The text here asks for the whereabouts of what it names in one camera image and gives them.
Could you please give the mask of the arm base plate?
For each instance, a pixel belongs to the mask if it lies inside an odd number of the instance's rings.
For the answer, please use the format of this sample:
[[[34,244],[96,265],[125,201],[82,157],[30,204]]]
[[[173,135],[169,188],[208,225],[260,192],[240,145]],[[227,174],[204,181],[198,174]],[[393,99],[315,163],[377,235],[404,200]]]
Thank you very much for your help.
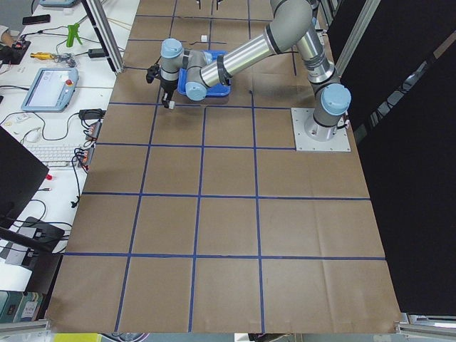
[[[341,118],[333,127],[320,126],[313,108],[291,108],[297,152],[350,152],[346,124]]]

